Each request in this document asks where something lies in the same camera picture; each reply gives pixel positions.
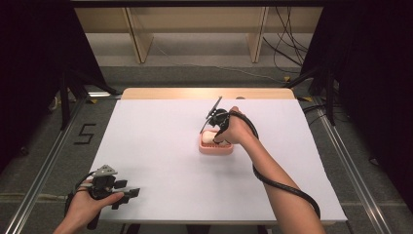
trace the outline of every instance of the human arm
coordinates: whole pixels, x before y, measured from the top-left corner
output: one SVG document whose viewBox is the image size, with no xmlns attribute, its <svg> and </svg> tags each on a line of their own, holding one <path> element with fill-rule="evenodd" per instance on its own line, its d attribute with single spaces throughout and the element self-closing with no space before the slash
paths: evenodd
<svg viewBox="0 0 413 234">
<path fill-rule="evenodd" d="M 239 111 L 236 106 L 231 110 Z M 240 144 L 261 175 L 299 189 L 241 118 L 231 116 L 228 129 L 216 136 L 214 140 L 216 142 L 227 140 L 233 144 Z M 324 233 L 317 214 L 306 200 L 265 183 L 264 187 L 284 233 Z"/>
<path fill-rule="evenodd" d="M 54 234 L 79 233 L 106 206 L 112 205 L 124 196 L 123 192 L 95 200 L 87 190 L 79 190 L 73 197 L 66 217 L 55 230 Z"/>
</svg>

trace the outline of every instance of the person's left hand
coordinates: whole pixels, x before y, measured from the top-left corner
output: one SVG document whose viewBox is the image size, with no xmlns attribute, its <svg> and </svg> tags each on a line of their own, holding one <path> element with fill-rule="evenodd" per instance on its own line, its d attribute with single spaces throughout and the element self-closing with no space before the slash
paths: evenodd
<svg viewBox="0 0 413 234">
<path fill-rule="evenodd" d="M 88 190 L 81 187 L 73 197 L 66 217 L 54 233 L 77 233 L 83 230 L 101 209 L 119 201 L 124 195 L 123 192 L 117 192 L 104 199 L 95 200 Z"/>
</svg>

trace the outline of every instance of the white sheet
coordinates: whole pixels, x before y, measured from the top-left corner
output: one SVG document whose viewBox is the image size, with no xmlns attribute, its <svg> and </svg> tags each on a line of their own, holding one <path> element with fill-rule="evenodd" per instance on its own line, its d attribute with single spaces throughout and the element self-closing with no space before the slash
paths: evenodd
<svg viewBox="0 0 413 234">
<path fill-rule="evenodd" d="M 137 198 L 100 218 L 136 222 L 256 223 L 275 220 L 251 161 L 235 145 L 228 156 L 204 155 L 198 139 L 216 99 L 118 100 L 91 171 L 107 164 L 140 187 Z M 295 99 L 222 99 L 252 121 L 260 140 L 300 188 L 319 204 L 321 220 L 347 220 L 326 177 Z"/>
</svg>

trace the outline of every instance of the pink plastic container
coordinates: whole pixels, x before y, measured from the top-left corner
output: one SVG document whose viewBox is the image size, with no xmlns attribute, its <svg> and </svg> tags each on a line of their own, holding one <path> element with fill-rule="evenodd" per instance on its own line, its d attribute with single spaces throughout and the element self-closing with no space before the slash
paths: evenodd
<svg viewBox="0 0 413 234">
<path fill-rule="evenodd" d="M 205 131 L 215 132 L 215 133 L 218 132 L 217 130 L 203 130 L 200 133 L 199 149 L 201 153 L 208 154 L 208 155 L 228 155 L 233 152 L 234 145 L 231 143 L 225 144 L 225 145 L 220 145 L 216 143 L 203 143 L 203 134 Z"/>
</svg>

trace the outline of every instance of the gray carpet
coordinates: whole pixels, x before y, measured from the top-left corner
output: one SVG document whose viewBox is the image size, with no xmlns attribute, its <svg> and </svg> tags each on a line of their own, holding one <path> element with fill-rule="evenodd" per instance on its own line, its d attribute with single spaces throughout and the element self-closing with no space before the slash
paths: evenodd
<svg viewBox="0 0 413 234">
<path fill-rule="evenodd" d="M 261 76 L 271 76 L 277 82 L 269 78 L 216 67 L 101 67 L 101 69 L 108 85 L 120 91 L 128 87 L 281 87 L 283 77 L 286 75 L 270 67 L 237 69 Z M 294 88 L 294 94 L 298 97 L 307 97 L 307 88 L 310 83 L 311 80 L 305 81 Z M 88 87 L 88 89 L 96 90 L 94 87 Z M 42 189 L 42 194 L 65 195 L 84 174 L 89 172 L 115 103 L 116 99 L 103 98 L 95 104 L 87 103 L 81 108 Z M 306 107 L 313 103 L 301 102 L 301 105 Z M 391 230 L 394 233 L 411 233 L 413 230 L 412 213 L 408 211 L 386 174 L 379 167 L 368 162 L 370 157 L 368 148 L 364 145 L 357 130 L 354 129 L 351 120 L 343 112 L 344 110 L 335 108 L 336 128 L 357 164 L 367 187 L 379 203 Z M 30 153 L 15 158 L 1 174 L 1 194 L 28 191 L 58 135 L 60 117 L 59 109 L 50 115 L 45 115 L 38 131 L 27 145 Z M 310 129 L 327 176 L 349 219 L 348 223 L 326 226 L 327 233 L 375 233 L 317 112 L 308 113 L 307 119 L 311 123 Z M 85 129 L 85 132 L 94 134 L 91 143 L 75 144 L 75 142 L 87 140 L 85 136 L 79 136 L 84 124 L 94 124 Z M 8 199 L 4 199 L 4 196 L 1 198 L 0 231 L 4 232 L 21 201 L 21 196 L 15 194 Z M 39 199 L 22 233 L 51 233 L 62 217 L 62 200 Z M 100 222 L 94 233 L 119 233 L 121 227 L 121 223 Z M 275 227 L 273 231 L 281 233 L 278 227 Z M 140 233 L 186 233 L 186 229 L 184 225 L 142 225 Z M 256 233 L 256 228 L 212 226 L 209 233 Z"/>
</svg>

